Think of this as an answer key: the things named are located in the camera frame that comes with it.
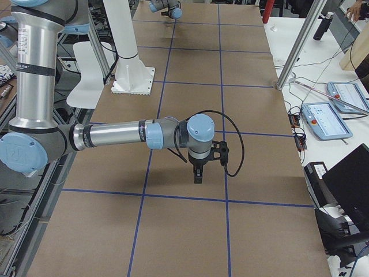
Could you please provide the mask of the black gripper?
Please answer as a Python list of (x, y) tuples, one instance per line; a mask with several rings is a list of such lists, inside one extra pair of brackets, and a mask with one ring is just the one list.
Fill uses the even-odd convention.
[(194, 183), (201, 184), (203, 180), (203, 166), (213, 159), (213, 151), (210, 149), (206, 152), (195, 152), (188, 150), (189, 162), (193, 165)]

